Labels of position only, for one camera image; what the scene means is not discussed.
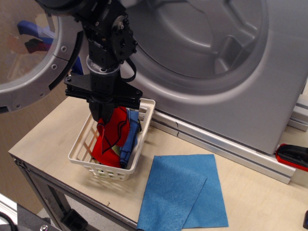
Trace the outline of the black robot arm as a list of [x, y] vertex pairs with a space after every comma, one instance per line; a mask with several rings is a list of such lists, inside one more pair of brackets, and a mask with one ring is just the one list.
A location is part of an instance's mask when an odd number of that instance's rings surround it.
[[129, 83], [137, 69], [130, 56], [137, 41], [126, 8], [118, 0], [39, 0], [46, 12], [73, 16], [81, 22], [89, 44], [89, 74], [67, 77], [66, 95], [85, 99], [95, 121], [109, 123], [120, 106], [138, 109], [142, 91]]

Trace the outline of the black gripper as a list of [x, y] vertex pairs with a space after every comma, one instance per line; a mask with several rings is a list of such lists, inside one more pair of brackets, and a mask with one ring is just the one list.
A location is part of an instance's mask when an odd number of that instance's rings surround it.
[[129, 83], [136, 75], [122, 78], [120, 65], [104, 69], [96, 64], [87, 64], [90, 71], [87, 75], [66, 77], [67, 96], [85, 99], [95, 121], [103, 119], [104, 124], [110, 122], [114, 108], [123, 106], [139, 109], [142, 91]]

